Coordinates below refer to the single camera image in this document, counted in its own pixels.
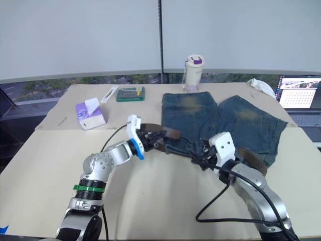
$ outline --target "laptop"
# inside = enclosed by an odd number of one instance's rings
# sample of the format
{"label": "laptop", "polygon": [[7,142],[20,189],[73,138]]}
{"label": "laptop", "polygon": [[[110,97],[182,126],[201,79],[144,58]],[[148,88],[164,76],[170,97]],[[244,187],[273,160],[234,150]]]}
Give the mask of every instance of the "laptop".
{"label": "laptop", "polygon": [[321,76],[280,76],[276,99],[315,143],[321,143]]}

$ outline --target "laptop keyboard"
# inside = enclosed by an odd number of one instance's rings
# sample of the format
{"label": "laptop keyboard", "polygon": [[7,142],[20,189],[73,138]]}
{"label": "laptop keyboard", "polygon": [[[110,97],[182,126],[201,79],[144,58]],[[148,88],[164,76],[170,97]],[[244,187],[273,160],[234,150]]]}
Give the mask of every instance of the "laptop keyboard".
{"label": "laptop keyboard", "polygon": [[321,114],[291,114],[299,127],[321,127]]}

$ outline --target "jeans pocket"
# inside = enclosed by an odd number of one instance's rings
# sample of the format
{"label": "jeans pocket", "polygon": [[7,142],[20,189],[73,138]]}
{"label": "jeans pocket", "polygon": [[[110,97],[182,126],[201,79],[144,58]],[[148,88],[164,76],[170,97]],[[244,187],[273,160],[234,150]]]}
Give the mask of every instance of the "jeans pocket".
{"label": "jeans pocket", "polygon": [[237,147],[249,148],[256,153],[271,153],[274,131],[275,125],[237,120],[232,139]]}

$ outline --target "laptop screen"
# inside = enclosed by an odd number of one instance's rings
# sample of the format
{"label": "laptop screen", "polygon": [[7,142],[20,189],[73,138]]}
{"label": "laptop screen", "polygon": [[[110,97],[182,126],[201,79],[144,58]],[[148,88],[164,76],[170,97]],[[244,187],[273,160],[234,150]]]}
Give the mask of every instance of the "laptop screen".
{"label": "laptop screen", "polygon": [[285,109],[320,109],[321,76],[280,76],[275,95]]}

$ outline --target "beige table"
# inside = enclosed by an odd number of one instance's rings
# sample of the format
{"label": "beige table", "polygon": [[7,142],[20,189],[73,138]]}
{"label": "beige table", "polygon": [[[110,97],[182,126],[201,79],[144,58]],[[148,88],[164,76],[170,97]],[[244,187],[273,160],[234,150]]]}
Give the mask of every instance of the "beige table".
{"label": "beige table", "polygon": [[[161,122],[161,98],[181,92],[181,85],[148,85],[146,101],[103,106],[109,121],[83,131],[74,106],[85,99],[101,98],[109,85],[75,85],[60,99],[37,130],[0,175],[0,226],[7,234],[54,236],[79,181],[83,160],[98,152],[114,129],[131,113],[143,122]],[[289,122],[280,139],[276,162],[268,170],[269,185],[284,201],[299,236],[320,236],[321,154],[310,139],[271,97],[247,86],[202,84],[217,103],[235,94],[264,111]],[[111,142],[126,140],[120,131]],[[145,161],[116,168],[110,177],[105,206],[111,239],[251,239],[259,238],[253,224],[197,223],[196,213],[223,187],[213,172],[202,172],[187,158],[157,151]],[[232,189],[210,207],[204,217],[249,218],[243,201]]]}
{"label": "beige table", "polygon": [[[84,85],[76,84],[70,86],[57,105],[48,113],[47,117],[38,125],[38,130],[81,130],[77,122],[75,105],[86,99],[97,97],[99,100],[111,88],[110,84]],[[144,123],[161,123],[162,97],[164,93],[183,93],[181,84],[146,84],[145,101],[141,102],[116,102],[113,97],[107,104],[102,104],[101,109],[108,119],[106,125],[98,129],[116,129],[127,122],[129,114],[142,117]],[[239,95],[251,104],[265,112],[288,122],[288,126],[297,125],[286,113],[282,106],[270,96],[260,92],[248,83],[216,83],[201,84],[201,91],[211,93],[217,104],[234,95]]]}

